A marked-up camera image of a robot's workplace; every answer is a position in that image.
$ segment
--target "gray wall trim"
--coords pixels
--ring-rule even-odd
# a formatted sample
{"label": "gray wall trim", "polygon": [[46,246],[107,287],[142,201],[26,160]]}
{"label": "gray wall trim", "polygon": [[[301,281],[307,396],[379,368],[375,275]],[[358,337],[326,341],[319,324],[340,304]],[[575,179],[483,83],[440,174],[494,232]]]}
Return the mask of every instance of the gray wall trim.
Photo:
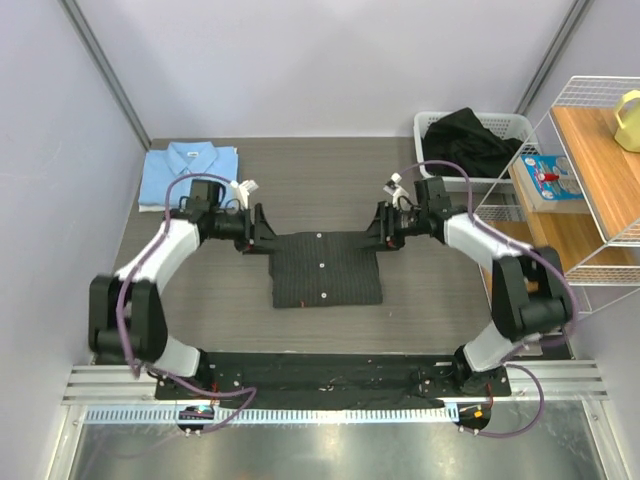
{"label": "gray wall trim", "polygon": [[124,91],[124,88],[120,84],[118,80],[118,76],[113,71],[109,60],[107,60],[107,56],[105,55],[100,43],[98,42],[96,36],[94,35],[87,19],[84,17],[82,10],[78,6],[75,0],[58,0],[62,9],[67,14],[69,21],[72,23],[76,32],[80,36],[80,40],[85,45],[89,55],[93,59],[96,67],[100,71],[100,74],[104,78],[109,90],[113,94],[114,99],[120,106],[122,113],[124,113],[127,121],[133,128],[138,140],[142,144],[142,147],[145,150],[149,150],[149,146],[151,145],[151,140],[149,135],[147,135],[138,114],[136,113],[133,105],[129,101],[129,97]]}
{"label": "gray wall trim", "polygon": [[558,63],[558,60],[560,60],[562,52],[564,52],[564,49],[569,44],[571,37],[573,37],[573,34],[589,10],[589,7],[593,4],[593,1],[594,0],[574,0],[573,5],[569,8],[560,28],[544,54],[535,75],[520,99],[515,113],[526,115],[529,112],[531,104],[542,89],[553,68]]}

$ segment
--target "folded shirt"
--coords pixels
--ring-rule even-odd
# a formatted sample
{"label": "folded shirt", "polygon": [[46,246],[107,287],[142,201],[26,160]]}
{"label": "folded shirt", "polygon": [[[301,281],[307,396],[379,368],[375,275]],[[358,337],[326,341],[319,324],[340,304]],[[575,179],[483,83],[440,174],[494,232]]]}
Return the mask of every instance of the folded shirt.
{"label": "folded shirt", "polygon": [[[169,184],[187,173],[210,173],[228,180],[238,179],[238,154],[233,147],[214,147],[211,142],[171,142],[166,150],[150,150],[144,160],[138,206],[141,212],[164,209]],[[188,197],[191,182],[188,178],[178,182],[171,190],[171,208],[179,206],[181,197]],[[232,198],[227,188],[220,205],[224,207]]]}

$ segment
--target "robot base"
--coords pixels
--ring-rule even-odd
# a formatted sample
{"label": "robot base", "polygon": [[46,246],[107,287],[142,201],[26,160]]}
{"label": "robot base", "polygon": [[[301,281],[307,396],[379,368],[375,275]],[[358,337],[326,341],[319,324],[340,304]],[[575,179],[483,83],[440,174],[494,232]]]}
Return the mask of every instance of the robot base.
{"label": "robot base", "polygon": [[[252,408],[377,410],[440,408],[447,397],[511,395],[504,368],[461,386],[452,355],[306,355],[209,353],[215,389],[258,389]],[[195,399],[171,382],[156,389],[158,400]],[[224,400],[234,408],[244,399]]]}

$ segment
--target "book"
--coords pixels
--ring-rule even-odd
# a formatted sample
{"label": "book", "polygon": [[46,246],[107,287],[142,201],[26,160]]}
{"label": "book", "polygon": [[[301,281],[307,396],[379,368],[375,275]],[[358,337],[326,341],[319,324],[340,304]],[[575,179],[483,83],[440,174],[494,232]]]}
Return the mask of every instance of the book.
{"label": "book", "polygon": [[513,166],[531,211],[589,214],[567,157],[523,155]]}

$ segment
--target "gray wood tabletop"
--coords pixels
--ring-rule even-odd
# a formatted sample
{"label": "gray wood tabletop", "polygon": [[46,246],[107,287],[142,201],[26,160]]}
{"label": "gray wood tabletop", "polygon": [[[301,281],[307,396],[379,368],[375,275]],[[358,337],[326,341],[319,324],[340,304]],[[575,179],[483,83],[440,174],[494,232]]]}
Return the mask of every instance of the gray wood tabletop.
{"label": "gray wood tabletop", "polygon": [[[240,176],[260,188],[278,234],[364,230],[382,187],[415,162],[410,138],[213,139],[238,148]],[[155,140],[165,148],[169,140]],[[405,188],[412,191],[411,179]],[[464,198],[456,195],[457,203]],[[159,213],[132,205],[116,267],[157,231]],[[427,237],[378,253],[381,305],[276,310],[266,256],[243,256],[231,242],[205,243],[176,272],[162,301],[169,331],[205,350],[310,353],[451,353],[489,322],[478,266]]]}

